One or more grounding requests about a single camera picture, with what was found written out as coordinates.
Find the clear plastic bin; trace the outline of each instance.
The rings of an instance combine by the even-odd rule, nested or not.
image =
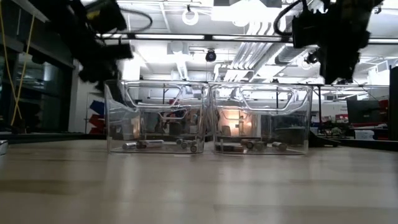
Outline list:
[[[203,152],[209,87],[175,81],[106,82],[109,152]]]
[[[215,152],[306,154],[311,86],[212,83]]]

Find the computer monitor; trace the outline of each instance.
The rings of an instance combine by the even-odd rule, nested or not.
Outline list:
[[[380,106],[377,100],[348,100],[348,121],[351,124],[380,123]]]

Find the ceiling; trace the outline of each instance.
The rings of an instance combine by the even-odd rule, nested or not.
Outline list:
[[[266,22],[274,20],[275,11],[269,8],[263,8],[260,5],[250,5],[245,8],[245,2],[255,2],[259,0],[241,0],[230,6],[234,10],[228,13],[220,13],[216,11],[219,8],[213,7],[213,0],[206,1],[118,1],[123,8],[142,11],[151,16],[153,25],[145,33],[173,33],[173,34],[248,34],[250,25],[238,27],[235,24],[247,22],[248,17],[257,18],[257,15],[264,17]],[[307,0],[310,2],[310,8],[317,9],[322,6],[320,0]],[[198,22],[195,25],[187,25],[182,17],[187,8],[187,4],[193,11],[198,13]],[[292,14],[298,14],[300,7],[294,8]],[[187,18],[192,18],[192,12],[188,13]],[[124,15],[129,26],[129,30],[134,31],[148,23],[145,17],[133,14]],[[255,34],[260,34],[263,27],[258,27]],[[380,14],[373,14],[369,23],[368,30],[373,37],[390,37],[398,36],[398,1],[385,0]],[[262,35],[272,35],[273,32],[261,32]],[[188,45],[184,59],[184,64],[189,71],[209,71],[213,72],[216,64],[225,63],[231,65],[234,58],[240,58],[238,53],[244,49],[242,43],[239,42],[194,42],[184,41]],[[167,54],[167,46],[170,41],[157,40],[132,40],[131,45],[135,48],[135,56],[141,61],[141,75],[156,76],[159,74],[170,74],[176,71],[178,64],[170,54]],[[279,81],[295,83],[308,82],[317,79],[319,74],[319,65],[308,67],[303,66],[303,57],[312,49],[302,49],[301,51],[291,51],[284,44],[250,44],[247,47],[246,60],[254,60],[256,49],[259,52],[258,60],[255,65],[248,66],[246,70],[253,70],[257,76],[249,77],[250,81],[269,82],[272,78],[279,78]],[[208,49],[214,49],[217,59],[213,63],[206,62],[205,55]],[[280,58],[281,54],[287,54],[291,57],[288,66],[275,66],[275,57]],[[385,63],[388,59],[398,58],[398,46],[391,45],[370,45],[361,51],[361,63],[357,65],[354,78],[358,83],[366,83],[368,71],[377,68],[380,63]]]

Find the wooden table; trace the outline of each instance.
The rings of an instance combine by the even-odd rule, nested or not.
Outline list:
[[[12,145],[0,223],[383,224],[398,222],[398,154],[108,155],[105,141]]]

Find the desk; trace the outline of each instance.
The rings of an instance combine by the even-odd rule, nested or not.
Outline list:
[[[0,223],[384,224],[398,220],[398,154],[108,155],[104,141],[11,145]]]

